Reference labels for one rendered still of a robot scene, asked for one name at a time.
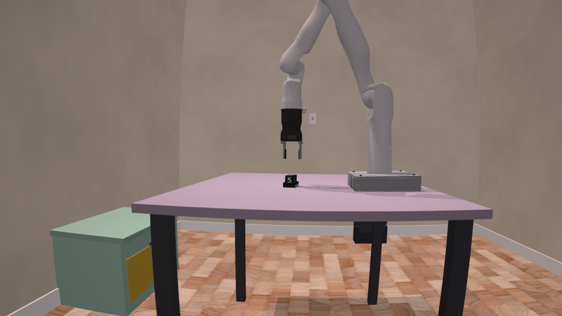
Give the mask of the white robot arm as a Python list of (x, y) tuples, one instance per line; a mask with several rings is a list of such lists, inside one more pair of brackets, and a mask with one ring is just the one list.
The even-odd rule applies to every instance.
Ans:
[(301, 96), (304, 63), (300, 58), (310, 52), (330, 13), (356, 78), (361, 99), (367, 108), (372, 109), (372, 115), (367, 119), (367, 174), (392, 174), (394, 95), (388, 84), (375, 84), (372, 79), (370, 49), (348, 0), (317, 0), (295, 41), (280, 59), (280, 69), (288, 73), (282, 85), (282, 96)]

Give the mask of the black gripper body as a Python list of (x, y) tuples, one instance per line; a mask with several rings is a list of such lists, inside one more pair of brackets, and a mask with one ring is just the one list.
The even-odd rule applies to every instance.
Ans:
[(302, 141), (300, 130), (302, 113), (306, 108), (302, 107), (302, 99), (299, 95), (284, 95), (281, 102), (281, 141)]

